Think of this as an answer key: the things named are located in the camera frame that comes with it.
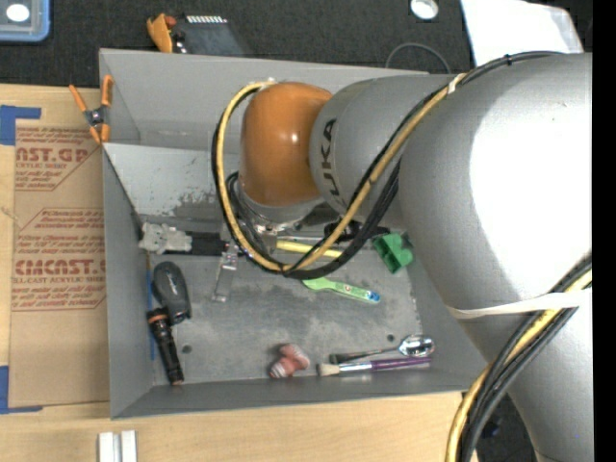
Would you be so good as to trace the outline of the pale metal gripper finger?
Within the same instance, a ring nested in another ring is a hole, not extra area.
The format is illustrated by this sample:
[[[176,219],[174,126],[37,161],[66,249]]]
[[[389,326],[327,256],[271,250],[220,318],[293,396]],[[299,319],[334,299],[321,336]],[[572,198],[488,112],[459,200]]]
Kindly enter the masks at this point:
[[[225,302],[231,295],[232,284],[237,273],[238,260],[239,257],[236,251],[226,252],[222,255],[212,301]]]

